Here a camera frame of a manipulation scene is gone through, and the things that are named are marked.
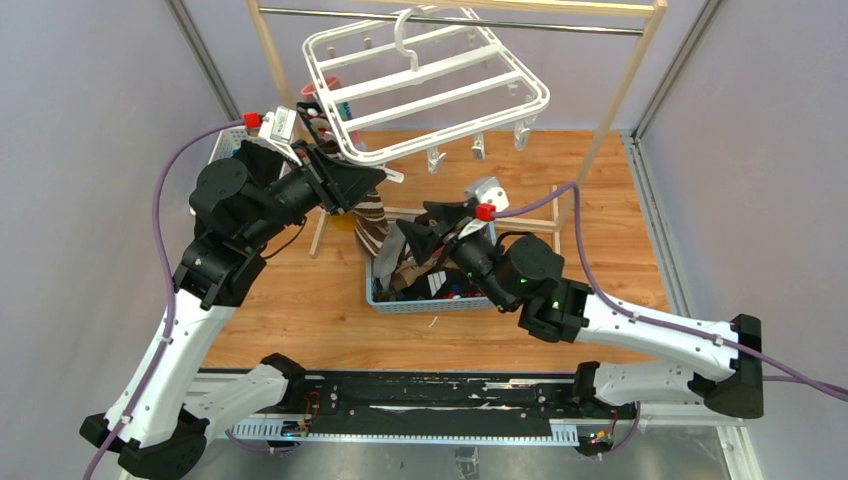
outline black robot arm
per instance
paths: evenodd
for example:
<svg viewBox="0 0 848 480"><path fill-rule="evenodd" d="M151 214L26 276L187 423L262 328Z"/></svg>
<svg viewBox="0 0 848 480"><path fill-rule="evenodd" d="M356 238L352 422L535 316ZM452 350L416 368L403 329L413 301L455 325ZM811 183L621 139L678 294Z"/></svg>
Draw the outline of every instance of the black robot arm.
<svg viewBox="0 0 848 480"><path fill-rule="evenodd" d="M299 162L249 141L231 158L207 165L189 197L195 239L174 273L178 290L201 306L241 306L265 268L261 253L288 226L302 225L315 207L331 214L353 208L386 174L328 158L315 144L296 142ZM292 169L280 177L283 164Z"/></svg>

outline white wall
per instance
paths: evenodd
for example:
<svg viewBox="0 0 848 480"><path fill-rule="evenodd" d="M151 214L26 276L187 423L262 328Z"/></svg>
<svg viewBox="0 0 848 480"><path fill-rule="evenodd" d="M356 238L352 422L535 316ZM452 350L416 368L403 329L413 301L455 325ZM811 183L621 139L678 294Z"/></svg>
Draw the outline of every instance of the white wall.
<svg viewBox="0 0 848 480"><path fill-rule="evenodd" d="M694 313L848 385L848 3L728 1L645 139ZM848 408L766 388L765 478L845 478Z"/></svg>
<svg viewBox="0 0 848 480"><path fill-rule="evenodd" d="M244 1L185 0L185 3L238 107L244 111L267 111L272 105L278 104L279 95L274 88L271 73ZM286 2L271 0L262 3L268 6L290 8L381 13L402 8L399 5L341 0ZM651 4L652 1L632 0L630 3ZM615 123L616 128L633 128L636 125L683 38L700 12L704 0L674 0L669 1L669 4L662 27L622 106ZM492 20L641 26L640 21L632 19L610 20L597 17L552 16L482 9L478 10L478 14ZM301 51L303 41L315 32L352 22L352 20L344 19L272 15L268 18L277 48L286 67L286 73L296 90L308 83L309 79ZM420 27L410 25L407 30L420 32L418 28ZM551 104L536 123L538 128L543 129L595 128L612 99L612 94L624 72L625 62L636 42L634 37L529 30L496 29L495 33L551 89ZM380 43L388 43L388 36ZM361 49L362 45L336 45L336 48L341 55L344 49ZM451 51L459 53L463 48L465 47L462 45L458 48L452 46ZM376 75L375 72L388 73L390 68L392 67L387 65L349 68L342 70L340 76L343 82L352 84L373 78ZM434 80L428 84L429 88L443 90L459 85L453 79ZM395 98L392 101L401 102L404 98ZM406 120L399 119L393 122L392 127L443 126L446 118L455 118L477 108L482 108L482 104L470 102L470 100L469 103L457 102L440 108L437 114L418 115ZM362 110L361 106L353 109L354 114L358 115L362 115Z"/></svg>
<svg viewBox="0 0 848 480"><path fill-rule="evenodd" d="M6 2L0 65L0 478L79 478L162 314L153 182L224 115L164 2ZM166 186L172 260L210 147Z"/></svg>

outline metal rod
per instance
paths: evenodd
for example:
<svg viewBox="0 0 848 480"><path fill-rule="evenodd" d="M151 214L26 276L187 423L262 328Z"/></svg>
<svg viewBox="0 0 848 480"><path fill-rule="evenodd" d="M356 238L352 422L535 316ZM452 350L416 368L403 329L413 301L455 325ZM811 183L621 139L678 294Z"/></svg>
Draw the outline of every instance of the metal rod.
<svg viewBox="0 0 848 480"><path fill-rule="evenodd" d="M224 114L230 120L241 118L241 110L238 109L236 101L233 99L229 90L227 90L224 78L221 76L221 72L218 71L218 67L215 66L215 62L212 60L212 55L206 48L206 44L203 43L203 38L200 36L200 32L197 31L197 26L195 26L194 20L192 20L185 6L185 2L183 0L165 0L165 4L168 5L171 14L174 15L174 20L176 20L177 25L183 32L183 36L189 48L191 48L191 52L194 54L194 58L200 65L201 70L203 70L203 75L206 76L209 86L212 87L215 97L221 104Z"/></svg>
<svg viewBox="0 0 848 480"><path fill-rule="evenodd" d="M304 17L350 18L354 20L397 21L398 16L383 13L331 12L326 10L302 10L298 8L259 7L259 13L271 15L297 15ZM634 28L584 27L576 25L549 25L546 23L504 22L500 20L477 20L458 17L409 17L407 22L434 23L439 25L464 25L468 27L523 28L551 32L599 33L605 35L641 36L643 31Z"/></svg>

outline white bracket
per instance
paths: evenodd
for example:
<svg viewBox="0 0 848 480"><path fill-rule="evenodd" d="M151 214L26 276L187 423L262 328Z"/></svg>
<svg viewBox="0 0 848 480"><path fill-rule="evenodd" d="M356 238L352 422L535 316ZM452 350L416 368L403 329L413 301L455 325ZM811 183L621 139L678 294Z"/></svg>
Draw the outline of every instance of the white bracket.
<svg viewBox="0 0 848 480"><path fill-rule="evenodd" d="M474 134L474 145L471 147L474 160L482 162L486 158L486 145L483 143L483 132Z"/></svg>
<svg viewBox="0 0 848 480"><path fill-rule="evenodd" d="M501 187L500 182L495 177L484 177L471 184L465 190L465 198L473 198L480 203L494 205L496 212L503 212L509 208L509 198L506 196L506 190ZM462 231L459 232L459 238L464 238L485 226L486 222L475 218L463 227Z"/></svg>
<svg viewBox="0 0 848 480"><path fill-rule="evenodd" d="M438 147L428 148L427 149L427 171L430 173L436 173L439 171L439 167L442 166L442 160L444 160L447 153L439 153Z"/></svg>
<svg viewBox="0 0 848 480"><path fill-rule="evenodd" d="M268 112L262 117L262 125L256 136L301 165L300 157L291 148L295 122L297 122L297 112L286 107L277 107L277 110Z"/></svg>

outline fabric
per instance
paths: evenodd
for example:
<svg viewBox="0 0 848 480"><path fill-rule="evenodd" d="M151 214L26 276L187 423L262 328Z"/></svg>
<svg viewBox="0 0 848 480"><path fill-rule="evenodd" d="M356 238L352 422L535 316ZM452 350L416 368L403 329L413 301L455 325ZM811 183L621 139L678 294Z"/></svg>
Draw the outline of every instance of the fabric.
<svg viewBox="0 0 848 480"><path fill-rule="evenodd" d="M383 290L389 289L392 272L395 271L398 259L406 246L403 232L394 223L389 226L389 235L383 241L380 251L371 264L371 276L378 279Z"/></svg>
<svg viewBox="0 0 848 480"><path fill-rule="evenodd" d="M483 293L468 281L461 270L448 268L420 276L404 290L395 294L395 301L450 300L480 297Z"/></svg>
<svg viewBox="0 0 848 480"><path fill-rule="evenodd" d="M321 152L330 158L344 160L335 142L322 143ZM351 211L356 216L356 226L353 228L356 242L373 260L389 235L389 221L380 193L376 189L371 190Z"/></svg>

